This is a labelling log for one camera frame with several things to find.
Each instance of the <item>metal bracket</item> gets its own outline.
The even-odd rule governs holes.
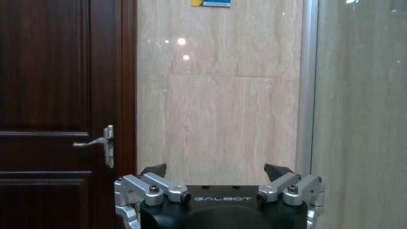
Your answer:
[[[311,194],[308,204],[307,229],[315,229],[316,219],[324,212],[325,183],[317,176],[308,175],[296,184],[284,189],[284,203],[292,206],[301,205]]]
[[[102,137],[94,139],[88,143],[73,142],[73,147],[86,147],[96,144],[102,144],[104,147],[104,157],[105,164],[109,168],[114,167],[114,159],[113,159],[113,126],[108,125],[102,130]]]
[[[140,229],[137,221],[137,205],[141,201],[149,206],[162,203],[164,192],[157,186],[150,186],[133,175],[126,175],[114,181],[114,210],[116,214],[122,217],[126,229]]]
[[[283,192],[283,190],[297,182],[299,176],[293,173],[285,173],[269,184],[259,186],[257,200],[265,203],[277,201],[279,194]]]
[[[173,184],[169,180],[157,176],[153,173],[145,173],[141,177],[146,183],[156,185],[164,191],[169,201],[177,203],[186,203],[190,200],[190,194],[185,185]]]

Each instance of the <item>wall tile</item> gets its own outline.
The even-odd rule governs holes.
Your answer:
[[[264,163],[293,168],[297,81],[138,76],[138,169],[165,162],[188,184],[267,182]]]
[[[236,0],[232,8],[138,0],[138,73],[296,79],[300,20],[301,0]]]

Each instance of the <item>door lever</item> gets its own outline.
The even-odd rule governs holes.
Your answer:
[[[114,160],[113,160],[113,126],[112,125],[108,125],[106,128],[104,128],[102,137],[94,139],[88,143],[73,142],[72,146],[86,147],[96,144],[102,144],[105,163],[109,168],[113,168]]]

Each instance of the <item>sticker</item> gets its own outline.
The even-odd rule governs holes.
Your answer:
[[[190,6],[231,7],[231,0],[190,0]]]

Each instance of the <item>screw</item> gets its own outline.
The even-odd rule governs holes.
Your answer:
[[[190,194],[188,192],[184,192],[184,194],[180,196],[180,202],[188,203],[190,200]]]
[[[259,193],[256,195],[256,200],[257,200],[259,203],[264,203],[265,200],[267,200],[267,196],[263,193]]]
[[[157,193],[158,191],[160,191],[158,186],[156,186],[156,185],[150,185],[150,186],[149,186],[149,192]]]
[[[299,193],[299,188],[295,185],[289,185],[287,189],[288,189],[288,192]]]

